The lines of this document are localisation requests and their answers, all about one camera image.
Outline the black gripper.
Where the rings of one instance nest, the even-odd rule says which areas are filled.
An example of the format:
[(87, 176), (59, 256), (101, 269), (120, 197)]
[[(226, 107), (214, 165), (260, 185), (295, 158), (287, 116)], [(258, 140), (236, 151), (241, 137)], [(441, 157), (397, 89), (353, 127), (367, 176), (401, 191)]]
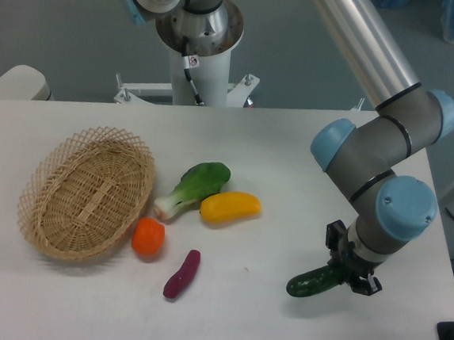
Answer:
[(362, 243), (357, 234), (356, 222), (349, 227), (341, 220), (329, 223), (326, 226), (325, 244), (330, 252), (327, 264), (345, 267), (345, 283), (353, 292), (371, 296), (382, 290), (375, 269), (384, 262), (385, 256), (369, 250)]

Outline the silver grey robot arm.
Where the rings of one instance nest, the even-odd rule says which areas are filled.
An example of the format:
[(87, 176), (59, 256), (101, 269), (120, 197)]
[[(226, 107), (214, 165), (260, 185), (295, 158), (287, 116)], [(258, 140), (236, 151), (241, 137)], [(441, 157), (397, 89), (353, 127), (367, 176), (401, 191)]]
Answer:
[[(243, 34), (229, 0), (123, 0), (137, 25), (155, 21), (170, 50), (175, 105), (235, 106), (229, 54)], [(373, 104), (377, 116), (357, 127), (336, 120), (313, 139), (311, 153), (357, 219), (326, 229), (327, 265), (293, 277), (287, 292), (307, 297), (347, 284), (372, 295), (374, 270), (434, 220), (437, 201), (424, 182), (393, 167), (454, 129), (454, 101), (425, 90), (370, 0), (313, 0)]]

